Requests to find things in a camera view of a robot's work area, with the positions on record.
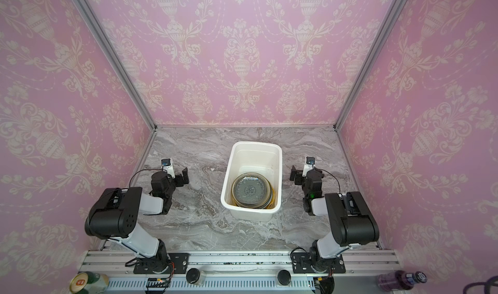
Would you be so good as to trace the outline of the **white plastic bin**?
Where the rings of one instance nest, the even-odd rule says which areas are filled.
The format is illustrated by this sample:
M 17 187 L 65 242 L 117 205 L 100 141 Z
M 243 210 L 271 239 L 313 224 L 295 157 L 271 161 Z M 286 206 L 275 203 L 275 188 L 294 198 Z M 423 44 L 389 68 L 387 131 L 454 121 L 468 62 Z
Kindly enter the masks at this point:
M 233 145 L 221 203 L 240 220 L 267 222 L 279 211 L 283 153 L 276 144 L 237 142 Z

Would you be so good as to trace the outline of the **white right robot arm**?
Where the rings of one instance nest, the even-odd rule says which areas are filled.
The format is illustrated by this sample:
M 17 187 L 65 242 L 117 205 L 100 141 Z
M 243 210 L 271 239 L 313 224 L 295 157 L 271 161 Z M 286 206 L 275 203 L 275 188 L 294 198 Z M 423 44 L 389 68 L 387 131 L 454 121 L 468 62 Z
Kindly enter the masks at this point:
M 327 216 L 329 232 L 310 247 L 309 263 L 314 271 L 339 272 L 342 253 L 352 246 L 377 242 L 380 236 L 375 217 L 360 192 L 322 191 L 323 171 L 307 164 L 303 170 L 291 168 L 289 180 L 301 186 L 303 209 L 310 216 Z

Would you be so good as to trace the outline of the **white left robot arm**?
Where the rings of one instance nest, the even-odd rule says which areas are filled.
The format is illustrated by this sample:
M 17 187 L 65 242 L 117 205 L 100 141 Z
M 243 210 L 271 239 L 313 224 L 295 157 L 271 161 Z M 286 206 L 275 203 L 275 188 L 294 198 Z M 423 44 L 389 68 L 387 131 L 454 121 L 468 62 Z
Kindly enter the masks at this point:
M 134 258 L 125 263 L 135 274 L 185 274 L 189 254 L 169 253 L 165 243 L 149 234 L 138 216 L 165 216 L 172 206 L 172 195 L 189 184 L 188 169 L 176 175 L 168 166 L 151 176 L 152 190 L 141 187 L 108 188 L 96 201 L 85 221 L 85 232 L 101 240 L 115 242 L 132 251 Z

